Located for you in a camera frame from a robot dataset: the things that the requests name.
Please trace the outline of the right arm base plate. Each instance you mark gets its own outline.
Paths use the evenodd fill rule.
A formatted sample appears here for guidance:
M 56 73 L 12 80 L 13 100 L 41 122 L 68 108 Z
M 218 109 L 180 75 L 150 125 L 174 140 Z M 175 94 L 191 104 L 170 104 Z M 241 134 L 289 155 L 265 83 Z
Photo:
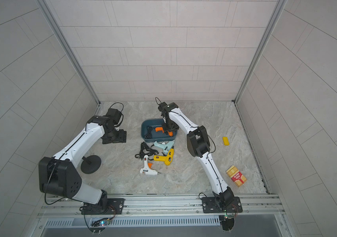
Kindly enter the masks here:
M 234 197 L 229 203 L 221 201 L 218 197 L 201 197 L 204 213 L 242 213 L 240 198 Z

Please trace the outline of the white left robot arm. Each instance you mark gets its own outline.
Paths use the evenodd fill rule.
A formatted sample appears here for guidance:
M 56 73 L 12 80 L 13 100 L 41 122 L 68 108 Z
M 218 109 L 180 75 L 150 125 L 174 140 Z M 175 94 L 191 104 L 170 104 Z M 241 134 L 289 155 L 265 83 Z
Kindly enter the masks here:
M 107 193 L 83 183 L 77 168 L 86 174 L 99 169 L 99 156 L 85 156 L 97 140 L 101 139 L 103 144 L 126 142 L 127 132 L 119 128 L 123 119 L 122 111 L 109 108 L 106 115 L 91 117 L 84 129 L 61 151 L 51 158 L 42 158 L 38 164 L 40 191 L 105 208 Z

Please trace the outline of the yellow red small box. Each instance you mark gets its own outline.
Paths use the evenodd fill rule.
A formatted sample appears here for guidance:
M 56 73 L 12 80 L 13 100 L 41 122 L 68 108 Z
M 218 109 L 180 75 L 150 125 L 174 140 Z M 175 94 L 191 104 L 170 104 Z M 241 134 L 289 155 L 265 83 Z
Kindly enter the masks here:
M 247 181 L 246 177 L 235 166 L 231 166 L 226 173 L 237 187 L 242 186 Z

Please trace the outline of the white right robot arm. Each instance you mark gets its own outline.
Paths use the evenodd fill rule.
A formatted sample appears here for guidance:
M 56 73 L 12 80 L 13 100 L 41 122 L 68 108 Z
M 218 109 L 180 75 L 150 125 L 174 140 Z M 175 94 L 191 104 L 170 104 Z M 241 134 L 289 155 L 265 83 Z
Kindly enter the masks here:
M 182 129 L 186 133 L 187 149 L 191 156 L 195 157 L 202 165 L 206 175 L 211 183 L 212 192 L 215 197 L 215 205 L 222 211 L 232 204 L 235 196 L 222 178 L 218 170 L 211 150 L 211 140 L 208 136 L 207 129 L 199 126 L 187 118 L 177 104 L 158 102 L 158 110 L 163 118 L 163 130 L 175 132 Z

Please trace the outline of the aluminium mounting rail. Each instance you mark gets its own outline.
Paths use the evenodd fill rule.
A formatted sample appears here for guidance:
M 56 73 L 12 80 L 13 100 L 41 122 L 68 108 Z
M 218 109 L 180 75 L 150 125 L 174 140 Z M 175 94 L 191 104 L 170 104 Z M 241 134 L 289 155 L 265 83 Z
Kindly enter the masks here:
M 268 194 L 237 194 L 239 201 L 227 208 L 227 214 L 259 215 L 285 214 L 284 206 L 278 195 Z M 117 217 L 142 216 L 200 216 L 206 215 L 205 209 L 211 204 L 203 204 L 204 195 L 199 194 L 162 194 L 162 195 L 109 195 L 109 198 L 123 198 L 122 213 Z M 37 211 L 39 218 L 82 217 L 79 208 L 82 203 L 65 200 L 53 204 L 43 204 Z

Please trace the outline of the teal plastic storage box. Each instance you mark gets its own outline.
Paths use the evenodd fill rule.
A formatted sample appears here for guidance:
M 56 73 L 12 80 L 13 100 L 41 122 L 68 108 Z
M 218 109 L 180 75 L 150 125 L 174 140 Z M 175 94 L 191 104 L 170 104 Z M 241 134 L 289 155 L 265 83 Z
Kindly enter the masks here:
M 173 132 L 173 136 L 162 131 L 156 132 L 156 128 L 161 127 L 162 124 L 162 118 L 147 119 L 141 124 L 141 137 L 146 143 L 172 141 L 176 138 L 178 131 Z

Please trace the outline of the mint green glue gun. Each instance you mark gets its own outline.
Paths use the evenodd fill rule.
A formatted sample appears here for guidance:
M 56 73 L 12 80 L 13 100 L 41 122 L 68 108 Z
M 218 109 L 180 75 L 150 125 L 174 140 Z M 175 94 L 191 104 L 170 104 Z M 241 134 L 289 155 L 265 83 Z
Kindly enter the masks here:
M 154 146 L 157 148 L 162 149 L 162 153 L 167 156 L 168 152 L 173 148 L 174 146 L 174 140 L 169 141 L 167 144 L 159 143 L 157 141 L 154 142 Z

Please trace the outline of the yellow plastic scraper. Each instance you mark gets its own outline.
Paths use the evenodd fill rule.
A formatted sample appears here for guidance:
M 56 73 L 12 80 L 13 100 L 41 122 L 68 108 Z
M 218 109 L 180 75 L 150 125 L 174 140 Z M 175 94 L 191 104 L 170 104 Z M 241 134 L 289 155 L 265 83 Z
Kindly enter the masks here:
M 222 140 L 223 140 L 223 144 L 224 144 L 225 146 L 229 146 L 229 145 L 230 145 L 230 142 L 229 142 L 228 137 L 222 137 Z

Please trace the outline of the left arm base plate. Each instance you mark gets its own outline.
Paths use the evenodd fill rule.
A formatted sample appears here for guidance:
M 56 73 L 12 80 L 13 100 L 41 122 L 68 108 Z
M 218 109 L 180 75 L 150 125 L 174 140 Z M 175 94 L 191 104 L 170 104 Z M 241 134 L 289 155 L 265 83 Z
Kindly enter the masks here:
M 102 199 L 98 204 L 84 203 L 80 207 L 82 215 L 117 215 L 122 214 L 125 204 L 124 198 Z

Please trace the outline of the black round stand base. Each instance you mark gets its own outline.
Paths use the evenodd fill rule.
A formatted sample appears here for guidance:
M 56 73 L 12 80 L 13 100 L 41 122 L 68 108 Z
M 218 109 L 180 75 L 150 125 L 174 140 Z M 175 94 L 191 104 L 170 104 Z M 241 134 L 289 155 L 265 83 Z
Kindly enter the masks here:
M 102 160 L 99 156 L 91 155 L 88 157 L 82 158 L 81 171 L 84 174 L 92 174 L 96 172 L 102 163 Z

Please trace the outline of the yellow glue gun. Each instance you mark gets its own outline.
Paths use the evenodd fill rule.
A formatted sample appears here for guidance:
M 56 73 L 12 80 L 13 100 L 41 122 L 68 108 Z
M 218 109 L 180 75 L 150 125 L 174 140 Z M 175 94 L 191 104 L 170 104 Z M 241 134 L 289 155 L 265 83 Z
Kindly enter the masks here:
M 153 160 L 158 161 L 158 162 L 163 162 L 165 165 L 169 166 L 169 165 L 171 165 L 171 162 L 173 161 L 173 156 L 174 156 L 174 149 L 171 148 L 168 151 L 167 155 L 165 155 L 165 156 L 155 155 Z

